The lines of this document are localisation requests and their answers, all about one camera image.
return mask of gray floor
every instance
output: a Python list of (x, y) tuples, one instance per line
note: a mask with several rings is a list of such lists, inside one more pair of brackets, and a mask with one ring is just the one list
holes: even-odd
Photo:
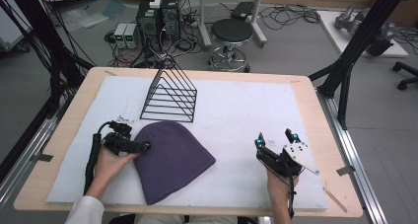
[[(111, 0), (74, 0), (63, 4), (65, 10), (86, 8), (89, 13), (102, 12)], [(207, 9), (208, 15), (220, 8)], [(134, 21), (136, 10), (126, 8), (122, 15), (92, 29), (72, 32), (74, 39), (98, 64), (106, 65), (111, 50), (104, 35), (117, 23)], [(217, 16), (228, 16), (219, 11)], [(268, 43), (260, 48), (256, 38), (244, 45), (252, 73), (310, 75), (333, 63), (339, 53), (322, 25), (299, 21), (280, 31), (259, 25)], [(401, 60), (418, 66), (418, 56), (409, 45), (410, 54)], [(207, 70), (208, 51), (178, 58), (188, 70)], [(396, 89), (400, 80), (411, 77), (405, 71), (393, 72), (399, 59), (361, 57), (352, 72), (348, 101), (347, 126), (360, 154), (366, 173), (382, 206), (388, 223), (412, 224), (418, 220), (418, 84), (406, 91)], [(48, 98), (49, 75), (33, 51), (10, 52), (0, 59), (0, 138), (2, 161)], [(313, 82), (319, 86), (323, 79)], [(0, 212), (0, 223), (63, 223), (65, 212), (27, 212), (13, 208), (18, 190)], [(105, 217), (108, 221), (113, 214)], [(370, 223), (367, 214), (356, 219), (296, 217), (295, 223)]]

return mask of metal rack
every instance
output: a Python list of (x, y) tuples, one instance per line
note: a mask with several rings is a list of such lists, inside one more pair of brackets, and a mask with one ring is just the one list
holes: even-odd
[(197, 89), (171, 58), (159, 69), (148, 90), (140, 118), (193, 122)]

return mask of table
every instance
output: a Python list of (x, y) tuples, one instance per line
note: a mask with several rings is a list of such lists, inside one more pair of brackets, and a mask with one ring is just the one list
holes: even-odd
[[(294, 90), (307, 137), (315, 161), (321, 169), (320, 178), (327, 194), (328, 209), (323, 212), (297, 212), (299, 216), (359, 217), (363, 214), (349, 176), (340, 177), (343, 168), (334, 138), (308, 77), (290, 75), (240, 74), (227, 72), (185, 71), (190, 80), (225, 80), (289, 84)], [(81, 122), (106, 76), (154, 77), (156, 70), (97, 67), (90, 70), (73, 102), (57, 126), (43, 153), (52, 155), (50, 162), (38, 161), (15, 200), (19, 210), (70, 210), (72, 204), (47, 203), (46, 198), (55, 181), (61, 161), (74, 139)], [(175, 207), (146, 205), (106, 205), (105, 211), (166, 214), (271, 215), (269, 210), (251, 208)]]

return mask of knit hat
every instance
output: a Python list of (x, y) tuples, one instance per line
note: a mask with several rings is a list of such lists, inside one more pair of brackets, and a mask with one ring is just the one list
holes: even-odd
[(187, 128), (174, 121), (148, 124), (134, 141), (151, 143), (150, 150), (134, 159), (149, 205), (187, 186), (216, 161)]

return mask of wire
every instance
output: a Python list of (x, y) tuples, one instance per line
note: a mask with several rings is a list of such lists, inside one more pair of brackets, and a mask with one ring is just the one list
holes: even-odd
[[(290, 26), (303, 19), (310, 24), (319, 24), (320, 15), (312, 9), (303, 5), (281, 5), (276, 4), (274, 7), (265, 8), (259, 15), (265, 26), (271, 30), (281, 30), (285, 26)], [(270, 19), (276, 26), (267, 24), (266, 19)]]
[(418, 30), (412, 28), (400, 28), (395, 30), (394, 39), (398, 43), (407, 43), (412, 46), (415, 54), (418, 55)]

